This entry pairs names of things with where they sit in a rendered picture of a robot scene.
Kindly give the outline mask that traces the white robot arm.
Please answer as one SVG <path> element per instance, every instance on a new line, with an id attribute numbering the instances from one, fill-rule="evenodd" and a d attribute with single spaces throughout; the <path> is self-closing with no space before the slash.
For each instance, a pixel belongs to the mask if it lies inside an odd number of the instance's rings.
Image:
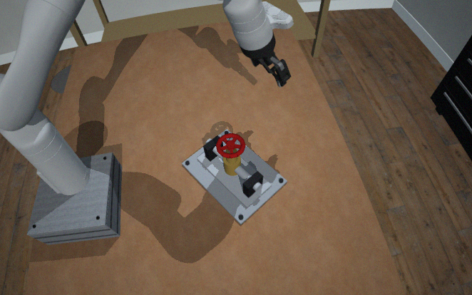
<path id="1" fill-rule="evenodd" d="M 80 192 L 90 172 L 38 105 L 51 66 L 84 2 L 27 0 L 14 59 L 6 74 L 0 73 L 0 133 L 43 181 L 64 195 Z M 248 51 L 265 47 L 272 29 L 294 24 L 289 14 L 266 1 L 224 0 L 222 6 L 239 46 Z"/>

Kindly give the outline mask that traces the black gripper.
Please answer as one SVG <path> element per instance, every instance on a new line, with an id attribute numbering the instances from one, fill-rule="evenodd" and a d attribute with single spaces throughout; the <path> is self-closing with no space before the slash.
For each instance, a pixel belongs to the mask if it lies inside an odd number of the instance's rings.
<path id="1" fill-rule="evenodd" d="M 276 57 L 274 52 L 275 43 L 275 36 L 273 34 L 271 41 L 261 49 L 248 51 L 240 48 L 244 55 L 251 59 L 253 66 L 256 67 L 259 64 L 263 65 L 266 71 L 275 77 L 277 85 L 281 88 L 287 83 L 286 81 L 291 78 L 291 75 L 285 60 L 282 59 L 279 61 Z M 268 66 L 271 64 L 274 64 L 274 66 L 270 69 Z"/>

